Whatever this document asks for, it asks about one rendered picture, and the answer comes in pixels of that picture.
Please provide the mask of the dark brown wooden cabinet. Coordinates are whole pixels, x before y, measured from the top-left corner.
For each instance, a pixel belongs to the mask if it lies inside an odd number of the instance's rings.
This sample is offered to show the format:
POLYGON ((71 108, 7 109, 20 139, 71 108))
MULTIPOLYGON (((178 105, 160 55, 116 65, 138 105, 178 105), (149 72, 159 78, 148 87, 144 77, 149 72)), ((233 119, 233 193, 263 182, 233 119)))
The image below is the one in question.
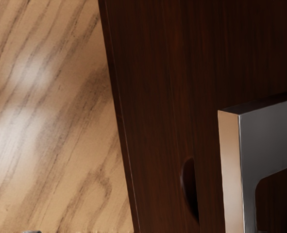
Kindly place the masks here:
POLYGON ((98 0, 135 233, 225 233, 218 110, 287 92, 287 0, 98 0))

